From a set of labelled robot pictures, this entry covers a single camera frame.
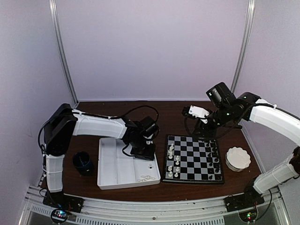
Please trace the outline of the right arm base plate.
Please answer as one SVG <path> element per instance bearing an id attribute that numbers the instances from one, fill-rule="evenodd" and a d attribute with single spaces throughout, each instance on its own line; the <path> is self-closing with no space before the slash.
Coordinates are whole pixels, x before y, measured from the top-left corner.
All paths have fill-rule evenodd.
<path id="1" fill-rule="evenodd" d="M 262 196 L 250 197 L 246 194 L 230 195 L 224 199 L 227 212 L 243 210 L 265 202 Z"/>

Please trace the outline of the white plastic compartment tray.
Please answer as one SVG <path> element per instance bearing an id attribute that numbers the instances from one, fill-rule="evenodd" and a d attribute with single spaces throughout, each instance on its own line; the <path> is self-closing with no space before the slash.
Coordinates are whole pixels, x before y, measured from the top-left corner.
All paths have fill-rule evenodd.
<path id="1" fill-rule="evenodd" d="M 99 140 L 97 185 L 101 190 L 135 188 L 160 183 L 157 158 L 148 161 L 122 153 L 125 144 L 120 139 Z"/>

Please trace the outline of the white piece passed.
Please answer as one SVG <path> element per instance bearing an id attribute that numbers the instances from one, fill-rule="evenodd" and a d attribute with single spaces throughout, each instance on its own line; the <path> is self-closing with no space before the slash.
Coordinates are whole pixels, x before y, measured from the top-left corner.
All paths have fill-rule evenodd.
<path id="1" fill-rule="evenodd" d="M 169 154 L 169 155 L 168 155 L 168 158 L 169 158 L 169 159 L 172 159 L 172 158 L 173 158 L 173 152 L 172 152 L 172 151 L 169 151 L 168 154 Z"/>

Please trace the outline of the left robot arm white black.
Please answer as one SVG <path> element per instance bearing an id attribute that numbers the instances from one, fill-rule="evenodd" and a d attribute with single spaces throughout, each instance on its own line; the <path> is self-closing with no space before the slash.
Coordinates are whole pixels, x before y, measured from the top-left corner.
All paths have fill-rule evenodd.
<path id="1" fill-rule="evenodd" d="M 154 160 L 156 146 L 153 140 L 158 131 L 157 119 L 150 116 L 141 121 L 131 120 L 126 112 L 120 116 L 105 116 L 73 109 L 70 104 L 62 104 L 41 127 L 37 143 L 44 157 L 43 169 L 46 173 L 49 200 L 57 208 L 67 204 L 63 191 L 63 161 L 71 138 L 77 135 L 91 135 L 122 140 L 131 146 L 130 155 Z"/>

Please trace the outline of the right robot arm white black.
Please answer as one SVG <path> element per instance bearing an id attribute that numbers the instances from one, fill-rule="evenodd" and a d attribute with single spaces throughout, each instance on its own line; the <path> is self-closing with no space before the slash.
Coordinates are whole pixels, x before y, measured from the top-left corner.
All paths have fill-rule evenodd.
<path id="1" fill-rule="evenodd" d="M 196 137 L 200 140 L 217 139 L 217 128 L 228 122 L 251 121 L 267 127 L 293 142 L 296 148 L 288 157 L 272 169 L 258 175 L 246 186 L 240 197 L 240 203 L 250 207 L 265 191 L 283 184 L 300 175 L 300 119 L 289 112 L 272 105 L 260 96 L 245 92 L 235 97 L 230 91 L 218 91 L 216 88 L 207 92 L 215 111 L 190 106 L 187 113 L 199 119 Z"/>

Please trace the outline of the black white chess board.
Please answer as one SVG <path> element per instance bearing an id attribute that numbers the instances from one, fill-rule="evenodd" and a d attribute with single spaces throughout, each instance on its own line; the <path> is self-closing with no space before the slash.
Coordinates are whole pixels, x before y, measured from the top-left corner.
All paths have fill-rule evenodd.
<path id="1" fill-rule="evenodd" d="M 173 158 L 168 158 L 168 150 L 173 143 Z M 176 156 L 180 156 L 176 165 Z M 218 141 L 202 141 L 190 136 L 166 135 L 166 150 L 162 181 L 185 184 L 220 184 L 225 183 L 221 154 Z"/>

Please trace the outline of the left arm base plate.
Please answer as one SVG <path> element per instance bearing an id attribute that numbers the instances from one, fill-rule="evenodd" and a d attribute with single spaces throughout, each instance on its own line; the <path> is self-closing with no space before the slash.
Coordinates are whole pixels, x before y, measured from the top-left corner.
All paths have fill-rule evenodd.
<path id="1" fill-rule="evenodd" d="M 43 199 L 44 205 L 76 213 L 81 212 L 83 203 L 83 198 L 65 195 L 63 191 L 55 193 L 47 191 Z"/>

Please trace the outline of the white piece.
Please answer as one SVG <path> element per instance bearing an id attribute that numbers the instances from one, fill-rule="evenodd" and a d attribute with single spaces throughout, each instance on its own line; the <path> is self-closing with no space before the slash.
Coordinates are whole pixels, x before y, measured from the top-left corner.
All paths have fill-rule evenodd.
<path id="1" fill-rule="evenodd" d="M 168 153 L 170 154 L 170 155 L 172 155 L 173 154 L 173 150 L 174 150 L 174 145 L 173 145 L 173 143 L 170 145 L 170 147 L 169 147 L 169 150 L 168 150 Z"/>

